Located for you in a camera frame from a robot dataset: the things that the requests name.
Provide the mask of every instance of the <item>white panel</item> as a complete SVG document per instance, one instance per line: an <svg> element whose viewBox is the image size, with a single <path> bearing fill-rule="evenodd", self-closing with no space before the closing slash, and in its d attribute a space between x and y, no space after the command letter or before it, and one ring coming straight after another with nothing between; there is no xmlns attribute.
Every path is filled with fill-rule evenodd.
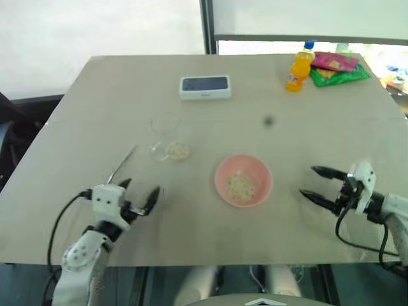
<svg viewBox="0 0 408 306"><path fill-rule="evenodd" d="M407 0L214 0L215 34L408 40Z"/></svg>
<svg viewBox="0 0 408 306"><path fill-rule="evenodd" d="M0 0L0 92L63 94L89 57L203 54L196 0Z"/></svg>

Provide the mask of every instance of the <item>blue bottle cap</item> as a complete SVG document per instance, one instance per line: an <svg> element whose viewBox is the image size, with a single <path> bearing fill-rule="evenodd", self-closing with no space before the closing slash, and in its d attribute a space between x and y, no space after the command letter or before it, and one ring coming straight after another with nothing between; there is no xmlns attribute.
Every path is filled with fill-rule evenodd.
<svg viewBox="0 0 408 306"><path fill-rule="evenodd" d="M305 41L305 46L304 46L304 48L305 48L305 49L309 49L309 50L313 49L313 47L314 47L314 42L315 42L315 40L307 40L307 41Z"/></svg>

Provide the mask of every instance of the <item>pink bowl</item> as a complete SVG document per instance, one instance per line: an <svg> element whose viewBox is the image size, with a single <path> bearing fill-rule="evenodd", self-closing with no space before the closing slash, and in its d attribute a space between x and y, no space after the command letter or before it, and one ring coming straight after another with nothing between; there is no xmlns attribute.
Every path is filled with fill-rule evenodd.
<svg viewBox="0 0 408 306"><path fill-rule="evenodd" d="M247 202L239 202L228 196L228 180L233 174L244 173L253 179L255 196ZM220 196L236 207L252 207L260 204L272 190L272 174L262 160L245 154L234 155L224 159L215 172L215 188Z"/></svg>

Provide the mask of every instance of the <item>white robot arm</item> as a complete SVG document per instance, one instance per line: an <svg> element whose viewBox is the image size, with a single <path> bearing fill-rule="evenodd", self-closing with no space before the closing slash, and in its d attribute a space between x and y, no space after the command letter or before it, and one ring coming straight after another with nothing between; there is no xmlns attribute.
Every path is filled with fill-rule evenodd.
<svg viewBox="0 0 408 306"><path fill-rule="evenodd" d="M340 222L348 210L355 209L357 214L367 214L369 221L384 224L386 232L389 228L393 235L402 264L408 265L408 199L375 192L376 176L369 163L354 164L348 173L324 166L313 166L312 169L326 179L344 182L338 198L332 202L313 191L300 192L310 201L339 215Z"/></svg>
<svg viewBox="0 0 408 306"><path fill-rule="evenodd" d="M80 239L64 253L62 274L52 299L53 306L98 305L98 291L113 244L130 229L138 215L148 215L156 204L155 188L143 209L133 210L125 200L130 179L119 185L103 184L92 189L96 225L89 226Z"/></svg>

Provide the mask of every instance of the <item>black chair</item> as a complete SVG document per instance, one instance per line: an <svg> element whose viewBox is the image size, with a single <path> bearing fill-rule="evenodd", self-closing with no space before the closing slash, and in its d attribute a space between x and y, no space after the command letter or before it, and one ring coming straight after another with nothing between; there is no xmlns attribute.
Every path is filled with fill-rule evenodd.
<svg viewBox="0 0 408 306"><path fill-rule="evenodd" d="M0 93L0 191L41 129Z"/></svg>

